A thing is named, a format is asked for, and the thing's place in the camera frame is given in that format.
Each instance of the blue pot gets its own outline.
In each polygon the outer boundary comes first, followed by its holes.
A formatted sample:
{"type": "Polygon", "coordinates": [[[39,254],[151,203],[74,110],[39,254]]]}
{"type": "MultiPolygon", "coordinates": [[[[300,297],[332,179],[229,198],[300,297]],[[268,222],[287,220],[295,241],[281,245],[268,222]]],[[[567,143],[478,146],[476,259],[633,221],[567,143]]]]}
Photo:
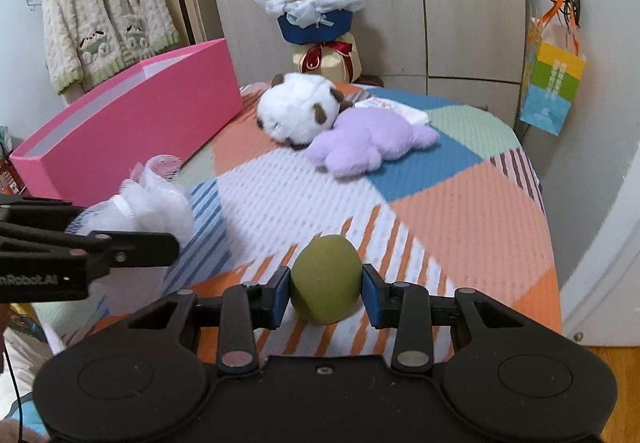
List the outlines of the blue pot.
{"type": "Polygon", "coordinates": [[[351,22],[353,21],[353,13],[351,11],[336,9],[324,15],[324,18],[329,22],[333,22],[334,25],[317,24],[301,28],[290,23],[286,15],[279,17],[278,24],[280,25],[282,37],[287,42],[300,45],[331,42],[351,30],[351,22]]]}

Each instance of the purple plush toy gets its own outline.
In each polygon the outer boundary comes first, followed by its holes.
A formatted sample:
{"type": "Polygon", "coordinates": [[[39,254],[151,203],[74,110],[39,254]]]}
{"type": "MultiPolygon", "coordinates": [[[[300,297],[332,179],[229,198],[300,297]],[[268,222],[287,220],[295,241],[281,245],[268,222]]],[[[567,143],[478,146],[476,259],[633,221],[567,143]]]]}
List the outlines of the purple plush toy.
{"type": "Polygon", "coordinates": [[[412,148],[429,148],[440,139],[426,125],[411,125],[386,108],[348,108],[334,128],[321,132],[306,149],[306,158],[337,178],[377,170],[383,160],[401,158],[412,148]]]}

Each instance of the red basket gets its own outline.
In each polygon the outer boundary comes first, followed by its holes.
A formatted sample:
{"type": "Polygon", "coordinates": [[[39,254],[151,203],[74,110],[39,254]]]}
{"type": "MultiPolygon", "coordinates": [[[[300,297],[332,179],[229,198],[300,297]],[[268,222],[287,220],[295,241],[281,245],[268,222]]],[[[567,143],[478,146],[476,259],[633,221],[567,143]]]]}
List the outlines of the red basket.
{"type": "Polygon", "coordinates": [[[20,174],[18,174],[14,164],[9,159],[11,152],[7,153],[2,141],[0,141],[0,149],[2,150],[2,159],[0,159],[0,192],[2,194],[29,196],[29,191],[22,182],[20,174]]]}

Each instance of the colorful bedsheet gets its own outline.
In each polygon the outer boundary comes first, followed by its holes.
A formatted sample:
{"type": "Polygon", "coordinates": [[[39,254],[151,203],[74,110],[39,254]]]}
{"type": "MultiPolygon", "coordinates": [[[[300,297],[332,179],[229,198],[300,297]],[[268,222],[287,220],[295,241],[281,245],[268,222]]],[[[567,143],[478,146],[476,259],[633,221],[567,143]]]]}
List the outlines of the colorful bedsheet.
{"type": "MultiPolygon", "coordinates": [[[[208,241],[210,252],[191,247],[191,253],[199,253],[197,266],[185,263],[183,251],[178,269],[170,272],[168,292],[193,285],[201,296],[217,296],[245,280],[267,282],[314,237],[340,233],[389,282],[415,282],[433,295],[447,296],[456,288],[474,287],[560,330],[542,197],[510,128],[487,112],[442,98],[372,89],[378,96],[428,110],[441,144],[339,182],[258,129],[255,105],[265,89],[264,84],[245,88],[242,113],[184,169],[185,181],[198,183],[192,190],[196,213],[205,203],[212,206],[198,217],[215,222],[217,244],[208,241]],[[203,258],[206,253],[212,259],[203,258]]],[[[94,312],[92,323],[106,315],[94,312]]],[[[102,318],[94,328],[113,320],[102,318]]],[[[204,330],[203,360],[215,357],[216,332],[204,330]]],[[[369,326],[363,307],[335,325],[313,326],[297,318],[289,305],[278,331],[255,334],[263,357],[389,357],[394,342],[393,330],[369,326]]],[[[434,350],[437,360],[451,354],[448,328],[437,330],[434,350]]]]}

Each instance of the screw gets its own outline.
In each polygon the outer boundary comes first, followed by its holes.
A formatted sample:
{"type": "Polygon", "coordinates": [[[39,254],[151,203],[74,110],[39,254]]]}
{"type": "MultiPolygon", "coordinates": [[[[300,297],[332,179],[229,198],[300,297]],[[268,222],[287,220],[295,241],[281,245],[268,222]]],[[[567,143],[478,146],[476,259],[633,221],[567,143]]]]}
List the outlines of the screw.
{"type": "Polygon", "coordinates": [[[222,363],[227,367],[245,367],[253,361],[254,357],[246,351],[229,351],[222,355],[222,363]]]}
{"type": "Polygon", "coordinates": [[[422,351],[404,351],[396,360],[405,367],[421,367],[429,363],[429,357],[422,351]]]}

